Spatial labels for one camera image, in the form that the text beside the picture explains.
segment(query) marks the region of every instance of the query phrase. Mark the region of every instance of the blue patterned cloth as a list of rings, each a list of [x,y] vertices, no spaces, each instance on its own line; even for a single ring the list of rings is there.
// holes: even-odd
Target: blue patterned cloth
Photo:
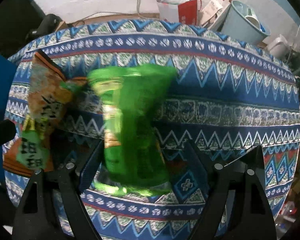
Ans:
[[[158,109],[155,131],[171,176],[173,192],[157,197],[113,197],[93,186],[81,199],[104,239],[185,240],[208,198],[187,164],[181,143],[195,140],[202,154],[230,162],[261,144],[266,196],[274,218],[290,188],[300,142],[295,79],[286,65],[245,42],[204,28],[154,20],[121,20],[82,25],[38,38],[9,58],[18,65],[6,118],[21,124],[28,113],[31,58],[41,48],[67,78],[97,68],[144,63],[174,66],[178,77]],[[103,136],[101,102],[87,89],[70,106],[60,133],[77,144]],[[3,146],[7,152],[13,141]],[[5,173],[16,205],[28,179]],[[63,230],[72,234],[58,192]],[[226,211],[218,234],[226,230]]]

